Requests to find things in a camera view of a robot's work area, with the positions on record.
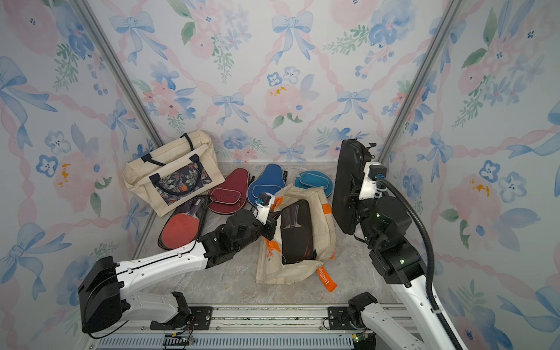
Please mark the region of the maroon ping pong paddle case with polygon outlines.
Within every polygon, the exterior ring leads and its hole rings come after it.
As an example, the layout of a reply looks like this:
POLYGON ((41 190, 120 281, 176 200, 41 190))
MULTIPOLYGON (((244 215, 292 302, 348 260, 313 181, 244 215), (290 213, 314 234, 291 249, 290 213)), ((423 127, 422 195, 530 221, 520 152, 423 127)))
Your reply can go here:
POLYGON ((231 215, 243 209, 253 179, 246 169, 237 168, 232 171, 222 184, 209 191, 209 210, 215 214, 231 215))

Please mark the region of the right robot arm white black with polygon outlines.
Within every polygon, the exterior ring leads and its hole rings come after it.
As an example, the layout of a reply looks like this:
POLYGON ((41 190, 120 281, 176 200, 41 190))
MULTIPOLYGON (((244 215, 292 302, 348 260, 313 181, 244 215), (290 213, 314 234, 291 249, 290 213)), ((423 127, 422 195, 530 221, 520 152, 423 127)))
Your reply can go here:
POLYGON ((391 349, 466 349, 465 342, 438 303, 433 287, 435 258, 424 223, 402 197, 351 199, 376 271, 406 307, 419 333, 414 336, 370 293, 349 300, 357 329, 369 329, 391 349))

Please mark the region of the blue ping pong paddle case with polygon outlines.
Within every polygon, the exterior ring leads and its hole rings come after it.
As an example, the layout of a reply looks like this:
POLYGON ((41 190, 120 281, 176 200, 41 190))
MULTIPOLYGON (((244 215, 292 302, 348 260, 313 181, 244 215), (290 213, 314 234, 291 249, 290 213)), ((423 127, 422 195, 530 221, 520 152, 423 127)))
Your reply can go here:
POLYGON ((261 193, 275 195, 286 186, 287 171, 278 164, 268 164, 263 173, 248 188, 247 198, 252 205, 256 205, 257 197, 261 193))

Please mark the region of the teal ping pong paddle case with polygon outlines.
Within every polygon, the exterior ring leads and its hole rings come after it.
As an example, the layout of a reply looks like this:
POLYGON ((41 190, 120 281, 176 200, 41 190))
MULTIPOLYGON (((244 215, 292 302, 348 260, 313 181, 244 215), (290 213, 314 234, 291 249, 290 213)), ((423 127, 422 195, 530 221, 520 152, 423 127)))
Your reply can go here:
POLYGON ((334 191, 334 182, 332 179, 318 171, 304 171, 299 173, 295 178, 294 186, 301 189, 320 188, 323 189, 327 198, 329 198, 334 191))

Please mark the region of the black case red paddle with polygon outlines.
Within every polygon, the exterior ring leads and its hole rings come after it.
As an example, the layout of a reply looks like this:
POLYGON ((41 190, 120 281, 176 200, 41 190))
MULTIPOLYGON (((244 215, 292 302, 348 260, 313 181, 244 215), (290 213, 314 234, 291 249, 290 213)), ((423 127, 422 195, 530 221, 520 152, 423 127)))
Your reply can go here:
POLYGON ((354 235, 362 220, 364 204, 359 199, 365 177, 364 168, 373 156, 369 147, 358 139, 345 139, 338 157, 332 212, 338 227, 347 235, 354 235))

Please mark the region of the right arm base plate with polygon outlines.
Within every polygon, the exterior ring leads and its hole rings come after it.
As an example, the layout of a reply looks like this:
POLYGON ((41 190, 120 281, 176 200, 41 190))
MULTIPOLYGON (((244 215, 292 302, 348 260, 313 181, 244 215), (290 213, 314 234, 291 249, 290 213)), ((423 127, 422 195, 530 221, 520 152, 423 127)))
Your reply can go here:
POLYGON ((327 311, 329 330, 362 331, 365 329, 360 312, 354 306, 330 306, 327 311))

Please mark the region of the cream canvas bag navy handles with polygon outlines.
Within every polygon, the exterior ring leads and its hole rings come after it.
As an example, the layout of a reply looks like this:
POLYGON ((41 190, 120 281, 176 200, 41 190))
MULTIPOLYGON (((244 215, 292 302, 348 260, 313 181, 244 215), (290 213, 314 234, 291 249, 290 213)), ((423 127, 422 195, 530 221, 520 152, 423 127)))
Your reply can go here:
POLYGON ((126 164, 122 177, 159 217, 225 181, 212 139, 203 131, 183 134, 126 164))

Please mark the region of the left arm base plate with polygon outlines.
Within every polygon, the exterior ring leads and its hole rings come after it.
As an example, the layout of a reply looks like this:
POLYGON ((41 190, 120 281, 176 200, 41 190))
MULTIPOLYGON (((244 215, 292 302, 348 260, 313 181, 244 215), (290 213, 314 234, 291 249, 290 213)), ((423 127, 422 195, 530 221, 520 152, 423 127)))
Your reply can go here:
POLYGON ((152 321, 150 330, 209 330, 213 310, 211 306, 189 307, 166 323, 152 321))

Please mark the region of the cream canvas bag orange handles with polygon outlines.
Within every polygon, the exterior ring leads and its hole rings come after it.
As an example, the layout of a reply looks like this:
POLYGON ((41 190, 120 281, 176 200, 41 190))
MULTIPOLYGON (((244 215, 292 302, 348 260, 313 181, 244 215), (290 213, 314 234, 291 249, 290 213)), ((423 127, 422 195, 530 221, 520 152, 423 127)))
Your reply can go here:
POLYGON ((317 273, 325 288, 335 290, 337 284, 323 268, 335 256, 332 212, 321 188, 289 185, 275 194, 271 216, 276 228, 261 244, 256 282, 295 284, 317 273))

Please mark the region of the black mesh ping pong case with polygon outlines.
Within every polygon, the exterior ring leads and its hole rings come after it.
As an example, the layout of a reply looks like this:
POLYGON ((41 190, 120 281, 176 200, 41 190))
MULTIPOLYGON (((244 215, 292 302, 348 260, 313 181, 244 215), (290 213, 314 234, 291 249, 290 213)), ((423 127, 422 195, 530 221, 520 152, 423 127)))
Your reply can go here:
POLYGON ((313 225, 309 202, 296 201, 281 211, 282 264, 315 260, 313 225))

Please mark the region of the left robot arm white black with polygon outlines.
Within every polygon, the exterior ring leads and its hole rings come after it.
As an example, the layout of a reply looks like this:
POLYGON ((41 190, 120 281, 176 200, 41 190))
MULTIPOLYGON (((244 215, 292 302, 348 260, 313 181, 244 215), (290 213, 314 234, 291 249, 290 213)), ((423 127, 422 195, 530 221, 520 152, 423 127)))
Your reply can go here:
POLYGON ((153 330, 185 329, 193 314, 181 292, 157 295, 144 289, 226 263, 261 237, 271 240, 276 220, 264 209, 242 209, 180 248, 118 263, 111 256, 98 260, 78 289, 83 333, 94 335, 128 321, 149 321, 153 330))

